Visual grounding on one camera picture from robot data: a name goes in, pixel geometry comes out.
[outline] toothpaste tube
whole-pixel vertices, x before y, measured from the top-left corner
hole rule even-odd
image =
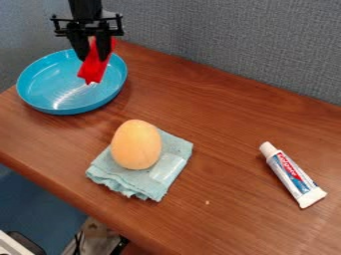
[[[295,198],[300,207],[306,208],[321,200],[326,196],[326,192],[318,187],[282,150],[277,149],[269,141],[261,145],[259,150],[275,175]]]

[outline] towel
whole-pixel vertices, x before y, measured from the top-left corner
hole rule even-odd
[[[193,143],[160,129],[159,133],[163,149],[155,165],[139,171],[127,170],[115,163],[107,147],[92,161],[87,176],[127,197],[160,202],[191,156]]]

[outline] wooden table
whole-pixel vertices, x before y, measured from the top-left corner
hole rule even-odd
[[[341,108],[134,44],[118,52],[128,80],[91,113],[49,116],[15,88],[0,95],[0,161],[156,254],[341,254]],[[84,174],[128,119],[194,143],[160,203]],[[305,210],[259,155],[266,140],[329,192]]]

